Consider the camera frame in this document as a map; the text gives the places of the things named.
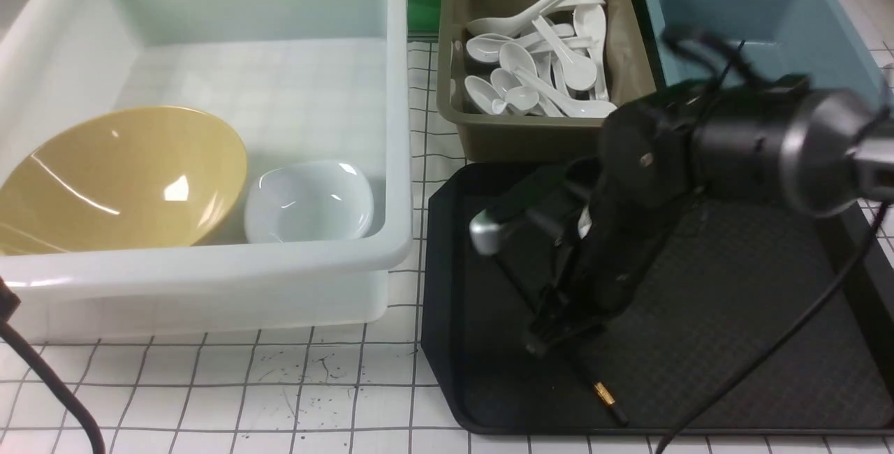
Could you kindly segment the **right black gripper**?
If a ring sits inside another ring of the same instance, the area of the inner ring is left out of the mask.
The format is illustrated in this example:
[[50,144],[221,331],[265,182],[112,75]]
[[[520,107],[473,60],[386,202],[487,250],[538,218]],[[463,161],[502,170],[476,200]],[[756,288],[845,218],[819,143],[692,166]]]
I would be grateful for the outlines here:
[[535,168],[471,219],[469,235],[480,256],[498,256],[526,226],[569,248],[524,331],[527,352],[544,356],[629,307],[695,199],[684,182],[639,184],[604,175],[600,161],[583,158]]

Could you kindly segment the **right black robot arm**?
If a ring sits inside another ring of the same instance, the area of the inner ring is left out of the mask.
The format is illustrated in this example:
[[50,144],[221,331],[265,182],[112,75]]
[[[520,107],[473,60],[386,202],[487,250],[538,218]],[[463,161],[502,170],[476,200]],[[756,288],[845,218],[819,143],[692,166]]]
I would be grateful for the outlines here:
[[527,351],[542,356],[622,314],[684,215],[712,198],[813,218],[859,199],[891,203],[891,110],[801,75],[680,82],[614,110],[597,154],[537,168],[469,234],[482,256],[527,223],[569,246],[524,332]]

